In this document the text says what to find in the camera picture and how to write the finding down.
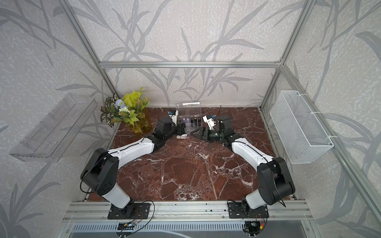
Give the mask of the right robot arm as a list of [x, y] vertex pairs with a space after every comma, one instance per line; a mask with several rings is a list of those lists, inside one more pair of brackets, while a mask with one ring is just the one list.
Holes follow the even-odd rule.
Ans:
[[277, 202], [295, 193], [295, 185], [286, 161], [281, 157], [272, 157], [253, 146], [241, 134], [234, 131], [231, 119], [224, 115], [217, 118], [215, 129], [213, 117], [206, 116], [208, 127], [200, 127], [190, 133], [191, 136], [208, 142], [219, 142], [233, 153], [241, 156], [257, 173], [258, 189], [246, 195], [242, 206], [252, 211]]

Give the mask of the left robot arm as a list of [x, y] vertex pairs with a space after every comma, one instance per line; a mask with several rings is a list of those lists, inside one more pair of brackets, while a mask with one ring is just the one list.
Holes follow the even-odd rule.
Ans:
[[118, 185], [119, 170], [136, 159], [161, 149], [174, 135], [184, 135], [185, 124], [175, 122], [170, 116], [162, 117], [152, 133], [128, 145], [105, 150], [96, 149], [80, 175], [80, 185], [86, 184], [91, 192], [103, 197], [122, 210], [132, 199]]

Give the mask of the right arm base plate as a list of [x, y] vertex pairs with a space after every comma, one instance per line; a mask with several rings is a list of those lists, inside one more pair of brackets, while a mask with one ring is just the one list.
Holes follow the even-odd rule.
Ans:
[[247, 202], [241, 201], [227, 201], [229, 218], [231, 219], [244, 219], [244, 218], [257, 218], [267, 219], [269, 217], [267, 206], [260, 206], [252, 209]]

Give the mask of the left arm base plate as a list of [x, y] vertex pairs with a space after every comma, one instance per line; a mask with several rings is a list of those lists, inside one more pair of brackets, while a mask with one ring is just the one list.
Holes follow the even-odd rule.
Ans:
[[138, 219], [148, 218], [151, 204], [148, 202], [134, 203], [130, 201], [125, 208], [117, 208], [111, 205], [108, 213], [108, 220]]

